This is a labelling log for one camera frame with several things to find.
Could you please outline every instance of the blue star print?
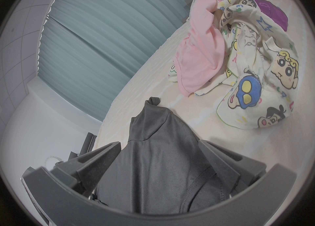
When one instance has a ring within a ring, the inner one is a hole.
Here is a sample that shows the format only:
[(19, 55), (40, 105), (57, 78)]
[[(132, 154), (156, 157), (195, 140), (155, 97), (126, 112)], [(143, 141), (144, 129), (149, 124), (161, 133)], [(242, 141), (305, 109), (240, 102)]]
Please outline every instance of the blue star print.
[(272, 32), (272, 31), (270, 30), (270, 28), (272, 28), (272, 26), (269, 25), (269, 24), (267, 24), (267, 23), (263, 20), (262, 16), (260, 16), (260, 20), (256, 20), (256, 21), (257, 21), (258, 24), (263, 28), (263, 30), (265, 30), (265, 31), (269, 30), (270, 32)]

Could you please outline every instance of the purple cloth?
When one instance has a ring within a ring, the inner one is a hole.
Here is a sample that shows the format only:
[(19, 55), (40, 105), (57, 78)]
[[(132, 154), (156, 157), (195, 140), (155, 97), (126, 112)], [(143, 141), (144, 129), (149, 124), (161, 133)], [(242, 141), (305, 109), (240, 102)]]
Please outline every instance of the purple cloth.
[(286, 32), (288, 29), (288, 17), (279, 8), (267, 0), (255, 0), (260, 10), (269, 16), (275, 23), (277, 23)]

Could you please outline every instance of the green curtain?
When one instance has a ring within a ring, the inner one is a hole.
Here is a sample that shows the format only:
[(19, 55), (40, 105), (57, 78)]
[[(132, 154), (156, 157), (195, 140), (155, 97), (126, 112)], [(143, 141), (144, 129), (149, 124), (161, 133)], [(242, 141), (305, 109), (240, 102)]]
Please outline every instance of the green curtain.
[(42, 32), (38, 76), (102, 121), (188, 14), (185, 0), (55, 0)]

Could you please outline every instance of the pile of clothes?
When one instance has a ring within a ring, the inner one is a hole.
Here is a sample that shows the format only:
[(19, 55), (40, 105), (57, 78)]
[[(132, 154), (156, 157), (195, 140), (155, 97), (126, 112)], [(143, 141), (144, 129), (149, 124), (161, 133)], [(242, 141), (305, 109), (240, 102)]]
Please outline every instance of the pile of clothes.
[(189, 21), (167, 72), (184, 96), (232, 86), (217, 114), (240, 129), (268, 127), (290, 115), (299, 63), (279, 7), (266, 0), (194, 0)]

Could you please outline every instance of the pink garment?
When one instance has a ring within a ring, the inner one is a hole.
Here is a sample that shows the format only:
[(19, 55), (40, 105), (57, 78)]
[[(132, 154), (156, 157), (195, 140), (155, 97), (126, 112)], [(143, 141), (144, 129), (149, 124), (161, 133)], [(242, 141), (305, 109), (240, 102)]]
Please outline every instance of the pink garment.
[(220, 70), (225, 43), (212, 23), (217, 0), (196, 0), (191, 10), (191, 29), (177, 48), (174, 64), (178, 86), (187, 97), (202, 87)]

